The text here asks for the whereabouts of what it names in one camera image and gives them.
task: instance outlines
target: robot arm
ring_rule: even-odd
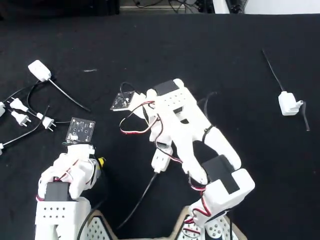
[[[75,240],[86,216],[90,202],[80,197],[91,189],[100,175],[96,159],[90,158],[95,149],[89,144],[67,147],[39,179],[35,240]],[[81,240],[86,239],[86,227]]]
[[[145,101],[153,102],[152,107],[143,106],[148,119],[159,119],[151,127],[150,141],[156,141],[168,149],[171,149],[173,142],[184,172],[205,185],[198,189],[201,198],[189,207],[190,218],[187,220],[187,223],[195,223],[203,229],[207,221],[224,215],[238,205],[254,189],[255,183],[245,169],[240,169],[238,154],[220,130],[205,117],[180,79],[159,84],[149,89],[146,96],[136,94],[128,109],[145,119],[144,111],[139,107]],[[194,155],[193,141],[202,141],[219,156],[200,165]]]

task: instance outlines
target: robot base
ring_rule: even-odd
[[[184,220],[188,216],[188,207],[185,207],[173,229],[173,232],[169,237],[159,237],[152,238],[152,240],[205,240],[205,239],[217,239],[217,240],[229,240],[230,232],[229,230],[229,219],[227,216],[218,217],[217,219],[211,220],[205,224],[205,232],[203,231],[201,235],[193,232],[186,232],[182,230],[183,228],[189,228],[195,231],[198,227],[194,224],[185,224]],[[247,240],[246,236],[237,228],[237,226],[232,224],[233,240]],[[94,217],[90,221],[87,228],[87,240],[119,240],[112,229],[110,228],[108,222],[104,216],[96,211]],[[130,240],[150,240],[151,238],[132,238]]]

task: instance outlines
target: black tablecloth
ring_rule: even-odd
[[[86,191],[92,205],[108,194],[101,210],[115,228],[140,198],[153,175],[155,148],[148,134],[123,135],[123,112],[109,110],[119,85],[145,92],[181,78],[208,103],[210,121],[238,152],[255,189],[234,210],[249,239],[317,239],[320,213],[319,87],[320,16],[159,15],[52,19],[0,24],[0,94],[36,81],[27,68],[36,59],[56,82],[92,109],[87,113],[53,86],[31,98],[33,107],[56,121],[96,121],[92,142],[107,159],[108,185]],[[307,102],[310,132],[300,114],[284,117],[280,88],[261,49],[288,92]],[[27,131],[6,113],[1,142]],[[134,117],[128,128],[143,128]],[[0,156],[1,239],[32,239],[35,195],[41,172],[65,151],[68,125],[41,130],[9,145]],[[199,196],[174,162],[155,181],[120,238],[168,236],[183,206]]]

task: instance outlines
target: circuit board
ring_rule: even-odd
[[[126,91],[123,93],[118,93],[113,101],[113,104],[110,108],[112,111],[122,111],[126,110],[135,94],[135,91]]]
[[[94,133],[96,122],[73,117],[65,140],[89,143]]]

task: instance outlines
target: connector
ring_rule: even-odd
[[[169,155],[172,155],[173,153],[173,149],[171,146],[162,148],[161,150]],[[151,166],[153,167],[154,172],[158,174],[160,172],[166,171],[170,163],[170,157],[162,151],[156,149],[151,162]]]
[[[43,115],[42,115],[40,112],[38,112],[38,113],[36,114],[36,117],[41,120],[42,117],[43,117]],[[42,125],[44,126],[45,129],[49,129],[51,132],[53,132],[53,130],[52,130],[50,127],[51,127],[51,126],[55,126],[55,127],[56,127],[56,125],[54,124],[54,122],[55,122],[54,119],[45,116],[44,119],[43,119],[43,121],[42,121]]]
[[[0,117],[5,113],[6,111],[5,108],[6,108],[5,104],[2,101],[0,101]]]
[[[2,149],[4,149],[4,145],[2,143],[0,143],[0,155],[2,155]]]
[[[295,96],[291,92],[282,91],[278,97],[279,105],[283,116],[293,116],[299,112],[304,101],[296,101]]]
[[[41,82],[48,81],[51,78],[50,70],[39,60],[35,60],[28,66],[30,72]]]
[[[10,108],[12,109],[18,109],[24,112],[28,111],[28,108],[22,103],[22,101],[20,101],[19,98],[13,98],[12,102],[7,101],[8,103],[10,103]]]
[[[20,113],[17,113],[16,111],[12,111],[11,115],[15,118],[15,120],[20,126],[26,127],[27,126],[26,122],[31,123],[31,120],[29,119],[28,115],[20,114]]]

